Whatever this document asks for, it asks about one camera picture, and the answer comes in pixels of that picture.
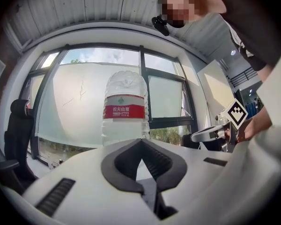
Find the white roller blind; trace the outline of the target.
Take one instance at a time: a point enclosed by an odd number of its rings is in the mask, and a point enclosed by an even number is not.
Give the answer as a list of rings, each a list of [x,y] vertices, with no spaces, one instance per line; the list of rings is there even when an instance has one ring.
[[[72,146],[100,147],[107,82],[113,74],[127,70],[138,73],[139,67],[112,63],[58,66],[44,90],[37,136]]]
[[[191,116],[181,82],[150,76],[149,93],[152,118]]]

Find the person's right hand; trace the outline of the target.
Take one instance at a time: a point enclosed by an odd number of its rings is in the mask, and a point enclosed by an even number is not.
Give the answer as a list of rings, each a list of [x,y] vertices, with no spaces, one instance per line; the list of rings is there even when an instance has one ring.
[[[269,127],[271,127],[271,119],[266,110],[264,110],[264,112],[265,113],[260,111],[251,119],[249,124],[244,129],[244,139],[249,140],[257,133],[267,130]]]

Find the person's right forearm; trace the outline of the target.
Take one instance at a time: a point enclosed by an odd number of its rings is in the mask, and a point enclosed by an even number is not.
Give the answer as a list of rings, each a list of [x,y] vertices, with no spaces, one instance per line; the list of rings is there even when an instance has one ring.
[[[261,70],[257,71],[257,74],[262,81],[262,83],[265,82],[265,80],[269,77],[271,72],[273,71],[274,66],[271,65],[265,65]]]

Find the large red-label water bottle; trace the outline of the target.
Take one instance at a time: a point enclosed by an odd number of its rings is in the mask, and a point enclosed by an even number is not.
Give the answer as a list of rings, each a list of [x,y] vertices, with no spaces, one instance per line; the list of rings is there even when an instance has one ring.
[[[113,74],[106,85],[102,141],[108,146],[131,139],[148,139],[148,90],[142,76],[132,71]]]

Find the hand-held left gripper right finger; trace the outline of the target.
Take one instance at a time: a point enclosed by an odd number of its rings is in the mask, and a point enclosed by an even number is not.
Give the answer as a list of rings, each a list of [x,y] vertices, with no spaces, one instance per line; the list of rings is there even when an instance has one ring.
[[[141,225],[244,225],[280,183],[280,146],[262,138],[232,153],[143,140],[143,160],[156,180],[155,211]]]

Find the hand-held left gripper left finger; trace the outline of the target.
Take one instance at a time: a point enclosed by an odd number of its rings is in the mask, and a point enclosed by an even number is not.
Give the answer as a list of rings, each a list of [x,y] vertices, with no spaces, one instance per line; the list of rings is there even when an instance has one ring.
[[[33,206],[62,180],[75,181],[52,218],[66,225],[157,225],[159,219],[139,193],[123,192],[102,175],[101,162],[132,140],[89,150],[69,158],[37,179],[23,194]]]

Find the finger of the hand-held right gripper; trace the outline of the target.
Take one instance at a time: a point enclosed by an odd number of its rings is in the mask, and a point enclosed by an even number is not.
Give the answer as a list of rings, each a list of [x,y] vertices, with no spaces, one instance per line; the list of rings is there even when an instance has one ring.
[[[221,138],[225,138],[225,128],[223,125],[211,126],[191,135],[191,140],[195,143],[211,142]]]

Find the black metal railing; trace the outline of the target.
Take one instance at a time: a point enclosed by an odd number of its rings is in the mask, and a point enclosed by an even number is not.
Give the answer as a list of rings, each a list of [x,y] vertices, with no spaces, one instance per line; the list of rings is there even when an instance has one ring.
[[[250,79],[254,78],[257,75],[258,75],[257,72],[253,68],[248,68],[245,71],[241,72],[240,74],[232,77],[230,81],[233,87],[236,87],[246,81],[249,81]]]

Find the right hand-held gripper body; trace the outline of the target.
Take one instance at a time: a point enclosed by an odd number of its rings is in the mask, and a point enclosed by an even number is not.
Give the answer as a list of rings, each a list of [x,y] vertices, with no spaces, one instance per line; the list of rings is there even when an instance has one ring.
[[[239,129],[248,116],[243,105],[235,98],[215,117],[215,124],[221,126],[215,134],[216,138],[224,139],[223,152],[229,152],[229,146],[237,143]]]

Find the black window frame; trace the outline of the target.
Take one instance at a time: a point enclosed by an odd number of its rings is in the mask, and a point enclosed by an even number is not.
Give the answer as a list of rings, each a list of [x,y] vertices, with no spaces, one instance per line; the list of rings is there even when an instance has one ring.
[[[186,69],[183,68],[178,59],[153,53],[143,47],[133,49],[117,47],[66,48],[41,56],[29,72],[22,90],[22,96],[29,100],[28,108],[33,110],[36,119],[28,146],[28,151],[34,159],[53,167],[59,161],[65,161],[81,152],[95,149],[51,142],[37,136],[40,106],[47,83],[53,78],[58,66],[78,63],[112,63],[139,67],[138,74],[145,80],[148,90],[150,138],[181,145],[182,136],[196,129],[192,96],[186,83]],[[152,118],[149,93],[150,76],[181,82],[191,116]]]

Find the black office chair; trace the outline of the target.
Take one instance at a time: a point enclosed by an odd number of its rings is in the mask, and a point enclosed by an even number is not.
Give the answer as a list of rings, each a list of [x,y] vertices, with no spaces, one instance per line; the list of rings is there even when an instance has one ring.
[[[27,163],[28,144],[35,124],[35,118],[30,113],[28,103],[26,99],[16,99],[12,102],[7,130],[4,133],[5,158],[19,163],[14,173],[23,190],[26,190],[37,179]]]

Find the person's dark clothing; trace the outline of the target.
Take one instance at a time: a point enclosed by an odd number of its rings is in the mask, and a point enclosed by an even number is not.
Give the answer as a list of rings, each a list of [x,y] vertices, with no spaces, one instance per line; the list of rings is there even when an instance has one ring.
[[[222,60],[229,75],[274,66],[281,57],[281,0],[206,0],[200,19],[174,35],[210,61]]]

